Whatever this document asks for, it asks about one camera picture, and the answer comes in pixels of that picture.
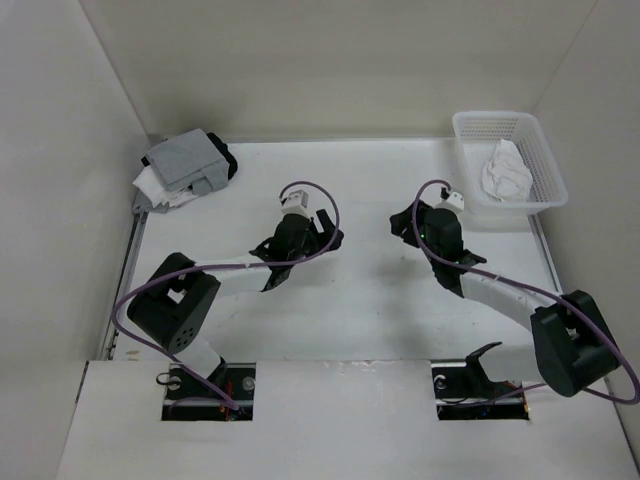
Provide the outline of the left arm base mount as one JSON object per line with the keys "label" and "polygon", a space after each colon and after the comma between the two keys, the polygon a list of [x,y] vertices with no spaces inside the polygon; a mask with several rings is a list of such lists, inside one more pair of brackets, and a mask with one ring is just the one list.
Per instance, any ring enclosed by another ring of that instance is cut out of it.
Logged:
{"label": "left arm base mount", "polygon": [[164,388],[161,420],[175,422],[244,422],[252,421],[256,391],[257,365],[231,363],[216,377],[218,387],[238,409],[221,403],[221,397],[195,380],[177,365],[156,376],[156,384]]}

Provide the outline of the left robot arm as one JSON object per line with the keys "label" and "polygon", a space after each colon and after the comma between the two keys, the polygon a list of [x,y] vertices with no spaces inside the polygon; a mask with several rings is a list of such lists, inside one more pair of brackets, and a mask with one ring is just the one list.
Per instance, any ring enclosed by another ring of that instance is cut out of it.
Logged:
{"label": "left robot arm", "polygon": [[288,280],[297,263],[339,249],[344,233],[324,209],[316,219],[319,225],[302,214],[284,215],[272,236],[232,262],[238,268],[198,270],[186,255],[170,254],[151,279],[173,277],[137,293],[127,317],[188,370],[190,386],[200,397],[216,397],[224,387],[226,362],[201,334],[214,301],[273,290]]}

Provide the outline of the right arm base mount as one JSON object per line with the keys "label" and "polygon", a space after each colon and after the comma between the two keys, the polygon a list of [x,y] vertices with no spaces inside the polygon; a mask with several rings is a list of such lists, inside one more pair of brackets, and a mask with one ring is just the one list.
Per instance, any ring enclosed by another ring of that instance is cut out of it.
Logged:
{"label": "right arm base mount", "polygon": [[500,342],[489,343],[460,360],[431,363],[436,414],[440,421],[529,420],[523,392],[498,400],[522,387],[522,383],[489,379],[481,357]]}

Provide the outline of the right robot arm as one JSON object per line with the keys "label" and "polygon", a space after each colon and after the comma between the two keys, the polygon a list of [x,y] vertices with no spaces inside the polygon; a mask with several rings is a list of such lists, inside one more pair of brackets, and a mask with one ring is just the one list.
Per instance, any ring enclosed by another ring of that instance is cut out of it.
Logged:
{"label": "right robot arm", "polygon": [[485,305],[532,336],[538,375],[572,397],[622,366],[621,352],[595,300],[586,292],[546,292],[491,272],[464,246],[456,213],[419,201],[390,217],[391,234],[421,249],[436,281],[456,296]]}

